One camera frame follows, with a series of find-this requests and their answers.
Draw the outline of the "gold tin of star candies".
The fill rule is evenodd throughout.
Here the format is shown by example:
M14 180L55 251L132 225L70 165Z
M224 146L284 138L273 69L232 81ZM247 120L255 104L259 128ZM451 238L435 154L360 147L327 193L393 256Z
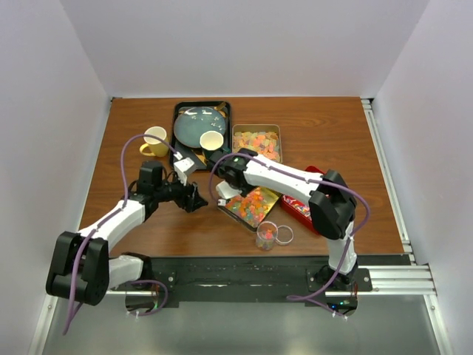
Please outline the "gold tin of star candies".
M236 196L218 208L245 228L256 232L282 195L265 187L257 187L246 197Z

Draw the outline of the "silver tin of gummies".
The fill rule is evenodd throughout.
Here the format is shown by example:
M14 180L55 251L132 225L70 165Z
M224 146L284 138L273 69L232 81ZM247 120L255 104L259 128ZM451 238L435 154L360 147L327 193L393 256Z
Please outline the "silver tin of gummies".
M232 151L249 149L267 159L282 162L280 128L276 124L237 124L232 129Z

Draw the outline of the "red tin of lollipops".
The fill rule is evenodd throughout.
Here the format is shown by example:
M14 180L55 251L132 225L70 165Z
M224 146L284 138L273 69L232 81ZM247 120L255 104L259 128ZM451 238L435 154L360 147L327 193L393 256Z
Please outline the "red tin of lollipops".
M297 220L306 229L319 236L319 233L313 228L309 206L288 195L282 195L279 199L279 204L283 211Z

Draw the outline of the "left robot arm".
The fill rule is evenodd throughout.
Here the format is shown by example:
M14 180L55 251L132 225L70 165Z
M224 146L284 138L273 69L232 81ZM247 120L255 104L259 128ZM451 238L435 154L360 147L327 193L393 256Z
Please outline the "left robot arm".
M163 176L161 162L142 163L137 180L126 186L126 195L108 214L80 231L65 231L56 240L46 292L97 305L106 291L124 283L147 289L154 279L150 257L126 253L109 256L114 246L132 229L143 224L160 203L173 202L190 213L207 206L198 186L188 182L196 169L190 158L174 163L171 181Z

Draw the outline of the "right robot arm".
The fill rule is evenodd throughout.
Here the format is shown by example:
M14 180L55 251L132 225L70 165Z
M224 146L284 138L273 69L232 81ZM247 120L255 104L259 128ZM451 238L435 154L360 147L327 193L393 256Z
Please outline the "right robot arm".
M357 202L338 172L294 169L249 149L230 154L218 149L208 158L207 167L224 180L217 186L224 200L265 187L308 206L313 228L326 239L329 248L328 265L315 278L320 283L329 280L339 291L352 286L358 263L350 234Z

